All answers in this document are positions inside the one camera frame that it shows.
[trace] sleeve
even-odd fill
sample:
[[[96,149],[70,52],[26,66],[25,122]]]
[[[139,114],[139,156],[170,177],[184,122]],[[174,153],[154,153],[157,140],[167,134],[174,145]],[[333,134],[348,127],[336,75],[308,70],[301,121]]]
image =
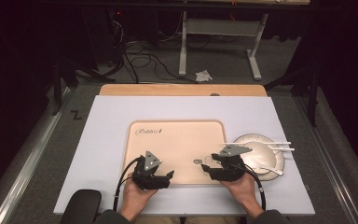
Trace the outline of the sleeve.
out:
[[[106,210],[97,217],[94,224],[131,224],[121,214],[113,210]]]
[[[266,224],[266,223],[287,224],[290,222],[277,210],[268,210],[262,213],[260,216],[258,216],[253,221],[253,223],[254,224]]]

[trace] metal rail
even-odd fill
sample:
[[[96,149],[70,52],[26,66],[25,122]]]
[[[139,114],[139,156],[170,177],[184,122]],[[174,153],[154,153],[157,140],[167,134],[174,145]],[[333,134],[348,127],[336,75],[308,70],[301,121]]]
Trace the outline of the metal rail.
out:
[[[63,93],[63,105],[69,101],[72,93],[69,91],[69,88]],[[45,151],[46,144],[48,143],[51,134],[53,133],[62,112],[59,111],[55,116],[48,120],[48,127],[43,134],[41,134],[40,140],[32,149],[31,154],[29,155],[27,161],[22,166],[22,169],[14,181],[13,186],[11,187],[9,193],[7,194],[5,200],[3,201],[0,207],[0,224],[7,223],[14,212],[18,202],[20,201],[22,194],[27,188],[33,174],[36,169],[37,164],[39,163],[43,152]]]
[[[331,159],[330,154],[328,153],[328,150],[324,145],[324,142],[319,135],[318,130],[310,123],[310,120],[307,116],[308,112],[305,103],[300,97],[294,97],[294,99],[297,106],[299,107],[299,110],[301,111],[304,120],[307,122],[310,128],[313,139],[318,146],[318,154],[323,161],[324,169],[330,179],[334,191],[336,192],[339,202],[341,203],[341,206],[345,214],[347,215],[348,221],[352,224],[358,224],[358,211],[352,201],[350,192],[348,191],[346,184],[342,180],[336,165],[333,163],[333,160]]]

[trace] printed logo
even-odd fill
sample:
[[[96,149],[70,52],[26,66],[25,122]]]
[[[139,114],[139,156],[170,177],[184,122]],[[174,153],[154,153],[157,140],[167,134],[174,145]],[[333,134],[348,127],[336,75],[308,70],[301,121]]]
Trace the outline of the printed logo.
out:
[[[135,135],[142,135],[142,134],[157,134],[157,133],[161,133],[162,129],[138,129],[135,131]]]

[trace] person's left hand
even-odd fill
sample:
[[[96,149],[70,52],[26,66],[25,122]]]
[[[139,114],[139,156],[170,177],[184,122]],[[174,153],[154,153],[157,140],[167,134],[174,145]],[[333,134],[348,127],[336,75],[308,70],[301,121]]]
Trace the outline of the person's left hand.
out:
[[[141,190],[129,178],[124,187],[123,205],[120,214],[128,221],[133,221],[144,210],[149,199],[157,193],[158,189]]]

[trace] hand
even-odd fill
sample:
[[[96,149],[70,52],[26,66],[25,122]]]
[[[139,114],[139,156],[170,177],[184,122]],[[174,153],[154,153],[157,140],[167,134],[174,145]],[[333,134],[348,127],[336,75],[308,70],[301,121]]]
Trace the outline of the hand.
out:
[[[220,181],[220,183],[228,189],[251,218],[255,219],[264,212],[255,198],[255,180],[251,175],[245,173],[236,181]]]
[[[149,199],[155,195],[157,191],[158,189],[141,190],[132,181],[132,178],[127,179],[120,214],[132,222],[142,210],[144,210]]]

